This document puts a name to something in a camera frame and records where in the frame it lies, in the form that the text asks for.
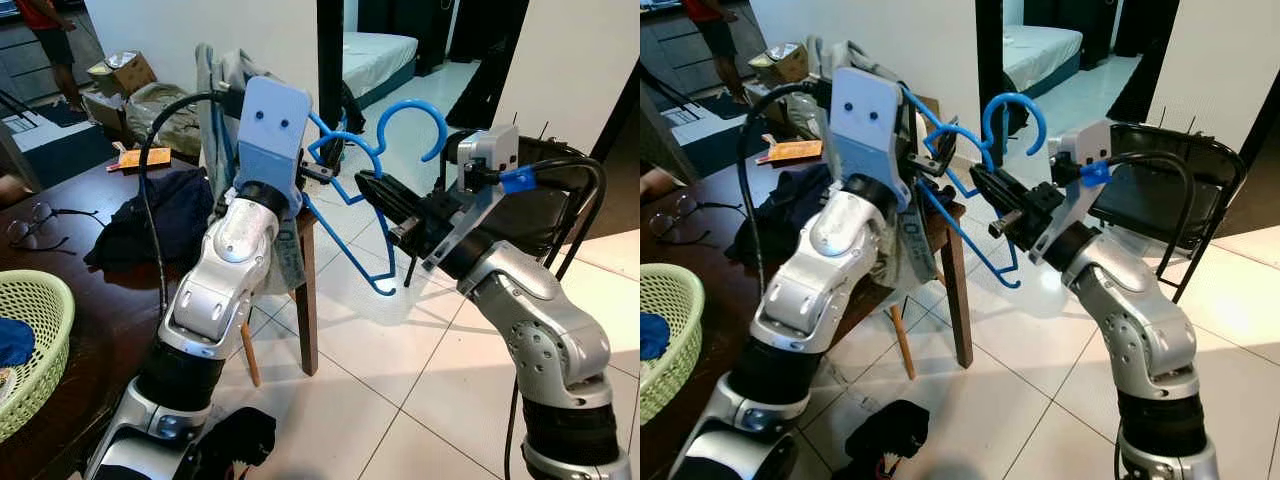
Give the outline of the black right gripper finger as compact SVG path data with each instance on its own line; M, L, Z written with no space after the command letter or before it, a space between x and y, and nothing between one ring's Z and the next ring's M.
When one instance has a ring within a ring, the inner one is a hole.
M991 206L1030 206L1030 191L1002 169L972 166L970 178Z
M406 188L362 188L364 198L387 220L394 230L406 221L413 223L422 216L422 196Z
M360 193L380 212L426 212L425 198L387 173L358 172Z
M996 219L989 223L988 233L1030 233L1033 216L1028 206L991 207L996 212Z

